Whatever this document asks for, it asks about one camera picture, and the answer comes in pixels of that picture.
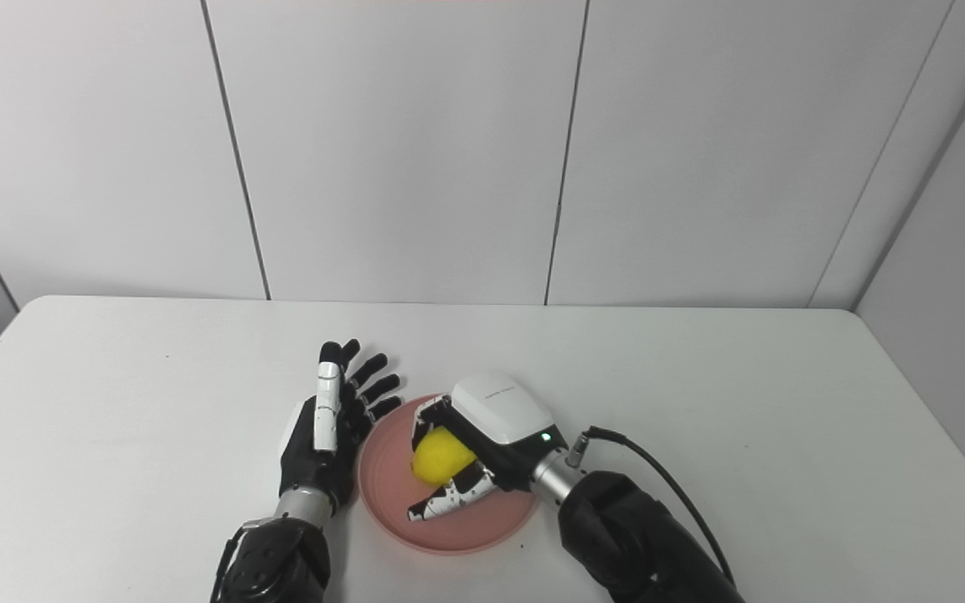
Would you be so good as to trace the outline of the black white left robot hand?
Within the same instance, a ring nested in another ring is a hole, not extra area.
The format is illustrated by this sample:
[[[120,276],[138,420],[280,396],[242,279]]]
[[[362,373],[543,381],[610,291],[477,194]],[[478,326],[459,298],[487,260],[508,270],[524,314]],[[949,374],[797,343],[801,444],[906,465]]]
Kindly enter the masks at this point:
[[[338,511],[351,499],[359,451],[373,428],[405,402],[401,378],[384,353],[356,363],[359,340],[326,341],[317,361],[317,392],[303,402],[280,459],[279,492],[317,490]]]

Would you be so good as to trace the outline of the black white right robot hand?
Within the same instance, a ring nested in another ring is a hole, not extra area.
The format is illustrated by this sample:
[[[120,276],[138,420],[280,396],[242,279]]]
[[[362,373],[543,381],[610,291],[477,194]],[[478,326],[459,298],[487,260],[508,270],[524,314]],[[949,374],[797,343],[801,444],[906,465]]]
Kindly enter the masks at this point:
[[[567,466],[570,447],[550,411],[508,375],[471,375],[451,393],[424,402],[414,413],[412,451],[440,428],[475,458],[410,505],[411,522],[440,518],[495,490],[532,492],[559,508],[581,478]]]

